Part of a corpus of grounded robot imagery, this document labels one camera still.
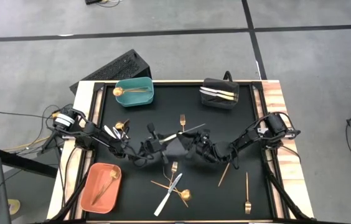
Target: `wooden table edge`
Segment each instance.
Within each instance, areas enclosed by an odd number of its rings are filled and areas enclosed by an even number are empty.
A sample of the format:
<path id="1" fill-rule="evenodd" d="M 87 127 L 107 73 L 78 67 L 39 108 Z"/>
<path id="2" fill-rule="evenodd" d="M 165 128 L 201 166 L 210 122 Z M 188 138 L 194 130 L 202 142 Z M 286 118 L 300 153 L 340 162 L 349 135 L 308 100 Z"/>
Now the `wooden table edge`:
<path id="1" fill-rule="evenodd" d="M 80 81 L 78 83 L 78 90 L 75 96 L 75 102 L 73 104 L 73 107 L 77 110 L 84 112 L 88 117 L 91 101 L 92 101 L 93 88 L 95 83 L 116 83 L 116 82 L 118 81 L 117 80 Z M 153 80 L 153 82 L 154 83 L 201 83 L 203 82 L 203 80 Z M 267 110 L 269 112 L 272 112 L 274 111 L 272 110 L 272 107 L 277 109 L 283 107 L 283 112 L 287 113 L 279 80 L 234 80 L 234 82 L 261 82 L 263 85 L 263 91 L 264 91 L 264 97 L 266 100 Z M 259 104 L 260 99 L 258 98 L 257 90 L 255 90 L 255 98 L 256 98 L 256 105 L 257 105 L 258 112 L 259 114 L 260 113 L 262 114 L 261 105 Z M 97 96 L 97 100 L 101 100 L 101 95 Z M 100 105 L 99 103 L 96 103 L 96 108 L 95 108 L 94 117 L 93 117 L 93 122 L 95 123 L 98 118 L 97 108 L 99 108 L 99 105 Z M 288 146 L 297 151 L 294 141 L 288 142 Z M 60 166 L 63 174 L 64 174 L 66 162 L 69 158 L 70 151 L 73 148 L 74 148 L 74 140 L 68 140 L 65 142 L 65 145 L 63 147 L 62 157 L 61 157 L 61 166 Z M 75 188 L 75 180 L 77 176 L 78 164 L 80 162 L 80 154 L 81 154 L 81 150 L 76 149 L 75 152 L 72 154 L 71 160 L 69 161 L 68 174 L 66 179 L 67 183 L 66 183 L 66 189 L 65 189 L 66 199 L 69 198 L 69 196 L 72 194 Z M 281 169 L 281 175 L 283 177 L 284 188 L 291 196 L 293 201 L 296 203 L 296 205 L 299 206 L 299 208 L 306 215 L 308 215 L 309 217 L 313 217 L 311 203 L 309 200 L 304 176 L 302 174 L 301 165 L 298 161 L 297 162 L 293 161 L 289 164 L 287 162 L 283 162 L 285 160 L 286 161 L 288 160 L 288 159 L 285 159 L 286 156 L 287 154 L 285 153 L 278 154 L 279 161 L 282 161 L 282 163 L 279 163 L 279 166 Z M 88 164 L 90 163 L 89 158 L 90 156 L 87 155 L 84 172 L 87 171 Z M 290 164 L 292 165 L 291 169 L 297 171 L 299 175 L 295 177 L 289 175 L 288 178 L 285 179 L 284 167 L 290 166 Z M 274 189 L 274 187 L 273 187 L 273 192 L 274 192 L 274 198 L 276 201 L 276 209 L 277 209 L 278 217 L 283 217 L 279 194 Z M 57 178 L 55 180 L 53 194 L 50 201 L 49 211 L 47 214 L 48 219 L 54 217 L 58 213 L 58 211 L 61 209 L 61 203 L 62 203 L 62 185 L 61 185 L 60 175 L 58 172 Z M 81 214 L 82 214 L 82 209 L 80 208 L 80 203 L 78 203 L 76 218 L 80 218 Z"/>

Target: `orange plate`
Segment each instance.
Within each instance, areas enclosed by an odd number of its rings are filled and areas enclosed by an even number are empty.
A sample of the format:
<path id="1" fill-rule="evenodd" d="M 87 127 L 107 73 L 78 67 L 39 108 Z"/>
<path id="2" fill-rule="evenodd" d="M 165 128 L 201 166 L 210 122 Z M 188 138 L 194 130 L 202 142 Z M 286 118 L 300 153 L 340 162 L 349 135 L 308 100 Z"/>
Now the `orange plate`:
<path id="1" fill-rule="evenodd" d="M 101 190 L 102 186 L 107 180 L 111 179 L 110 172 L 112 169 L 120 171 L 119 178 L 113 179 L 108 190 L 101 196 L 101 198 L 93 205 L 93 200 Z M 95 213 L 108 213 L 116 203 L 116 198 L 119 192 L 121 181 L 121 169 L 113 164 L 96 163 L 93 164 L 88 173 L 86 186 L 84 187 L 82 200 L 80 205 L 84 211 Z"/>

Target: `orange tray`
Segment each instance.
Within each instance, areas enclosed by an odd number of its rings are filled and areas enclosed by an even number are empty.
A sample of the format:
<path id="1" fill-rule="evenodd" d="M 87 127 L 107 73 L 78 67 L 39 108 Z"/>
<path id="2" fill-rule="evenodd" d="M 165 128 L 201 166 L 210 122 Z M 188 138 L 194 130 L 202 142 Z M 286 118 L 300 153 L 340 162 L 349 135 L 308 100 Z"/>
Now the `orange tray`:
<path id="1" fill-rule="evenodd" d="M 120 172 L 119 178 L 113 179 L 111 185 L 101 198 L 93 205 L 93 200 L 101 190 L 107 180 L 111 179 L 111 170 L 116 169 Z M 116 203 L 119 186 L 121 181 L 121 169 L 113 164 L 96 163 L 93 164 L 88 173 L 86 186 L 82 193 L 80 205 L 87 212 L 108 213 Z"/>

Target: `teal bowl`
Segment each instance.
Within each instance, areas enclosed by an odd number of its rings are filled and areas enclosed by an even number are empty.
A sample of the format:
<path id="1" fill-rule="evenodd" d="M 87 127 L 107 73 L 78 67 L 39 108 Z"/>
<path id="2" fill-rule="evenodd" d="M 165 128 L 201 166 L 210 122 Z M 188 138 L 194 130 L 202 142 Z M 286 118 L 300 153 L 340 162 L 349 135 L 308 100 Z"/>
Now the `teal bowl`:
<path id="1" fill-rule="evenodd" d="M 121 106 L 129 107 L 146 105 L 153 101 L 153 82 L 148 77 L 120 80 L 117 82 L 116 87 L 121 87 L 124 90 L 132 88 L 147 88 L 147 92 L 124 92 L 121 96 L 116 96 L 116 101 L 120 103 Z"/>

